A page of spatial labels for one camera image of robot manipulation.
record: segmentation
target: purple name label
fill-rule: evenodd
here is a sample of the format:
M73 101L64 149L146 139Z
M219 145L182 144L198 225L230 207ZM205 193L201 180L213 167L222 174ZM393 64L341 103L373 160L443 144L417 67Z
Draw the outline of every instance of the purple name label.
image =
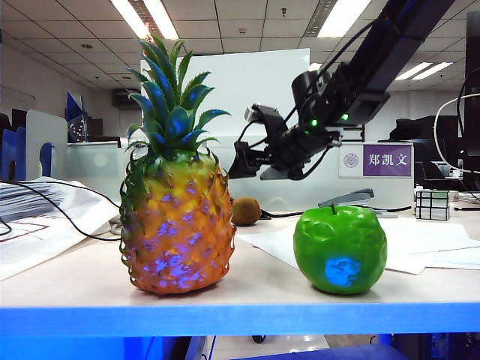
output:
M411 176L411 145L364 145L363 176Z

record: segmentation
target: kiwi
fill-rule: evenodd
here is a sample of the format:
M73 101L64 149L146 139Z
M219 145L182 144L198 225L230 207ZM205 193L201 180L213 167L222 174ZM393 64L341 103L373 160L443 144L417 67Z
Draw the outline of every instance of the kiwi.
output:
M239 197L233 200L232 222L240 227L254 224L262 216L262 210L257 199Z

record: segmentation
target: desk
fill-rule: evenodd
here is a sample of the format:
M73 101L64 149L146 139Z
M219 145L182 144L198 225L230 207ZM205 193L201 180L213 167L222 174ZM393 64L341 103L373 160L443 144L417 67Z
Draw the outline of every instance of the desk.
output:
M412 212L402 216L412 216ZM238 234L279 230L296 217ZM453 211L480 239L478 214ZM0 335L120 336L477 332L480 271L385 271L363 295L329 295L237 239L230 273L208 289L159 297L130 284L119 243L85 240L2 281Z

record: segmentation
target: pineapple crown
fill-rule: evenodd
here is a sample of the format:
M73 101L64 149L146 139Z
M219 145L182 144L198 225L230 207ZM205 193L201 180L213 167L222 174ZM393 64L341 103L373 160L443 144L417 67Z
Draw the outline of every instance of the pineapple crown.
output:
M131 146L142 143L155 155L171 159L178 151L197 152L199 146L208 140L198 141L200 134L205 133L203 127L213 118L228 114L227 111L210 109L203 112L196 123L199 105L213 88L203 85L203 80L210 74L206 71L196 75L183 89L183 80L187 73L193 52L190 51L177 67L179 51L184 43L178 40L168 52L164 42L152 35L153 41L141 40L143 54L150 70L147 78L142 73L129 68L129 71L142 83L148 97L130 93L142 108L143 124L132 124L128 129L128 137L141 129L148 137L148 143L135 142Z

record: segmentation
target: apple stem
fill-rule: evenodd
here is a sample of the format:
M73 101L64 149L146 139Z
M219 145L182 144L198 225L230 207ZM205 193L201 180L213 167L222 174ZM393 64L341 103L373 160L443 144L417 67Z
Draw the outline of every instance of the apple stem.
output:
M335 205L332 203L332 204L330 204L330 207L331 207L331 211L333 212L333 215L336 215L337 214L337 209L335 208Z

